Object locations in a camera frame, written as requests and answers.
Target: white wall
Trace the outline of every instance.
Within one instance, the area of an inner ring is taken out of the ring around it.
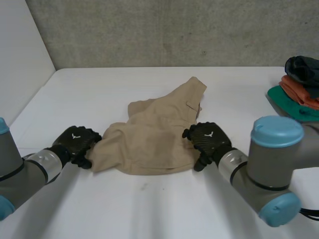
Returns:
[[[11,124],[55,72],[24,0],[0,0],[0,117]]]

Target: gray wall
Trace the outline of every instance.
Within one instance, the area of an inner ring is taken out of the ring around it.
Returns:
[[[319,58],[319,0],[27,0],[56,69]]]

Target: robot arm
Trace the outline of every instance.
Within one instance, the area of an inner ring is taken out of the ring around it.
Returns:
[[[318,216],[317,211],[302,209],[299,198],[288,189],[295,169],[319,166],[315,124],[262,117],[254,123],[248,157],[232,147],[215,123],[192,125],[183,137],[201,152],[194,169],[201,171],[215,162],[221,175],[268,225],[284,225],[299,212]]]
[[[91,129],[72,126],[52,147],[22,159],[9,128],[0,118],[0,221],[53,182],[66,163],[90,168],[92,164],[84,155],[99,140],[101,136]]]

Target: beige cloth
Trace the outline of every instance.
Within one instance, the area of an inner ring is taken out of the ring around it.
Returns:
[[[110,125],[89,153],[92,170],[160,175],[192,168],[199,153],[182,133],[196,123],[205,90],[192,77],[167,96],[130,103],[128,122]]]

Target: white table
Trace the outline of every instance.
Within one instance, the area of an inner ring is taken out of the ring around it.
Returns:
[[[248,153],[254,120],[276,114],[265,94],[281,67],[96,68],[57,71],[11,127],[21,154],[48,147],[69,126],[99,133],[128,119],[127,105],[171,92],[191,76],[206,86],[198,121],[214,121]],[[291,189],[319,209],[318,171],[294,173]],[[0,223],[1,239],[317,239],[319,223],[298,215],[271,228],[215,166],[166,176],[93,174],[67,165]]]

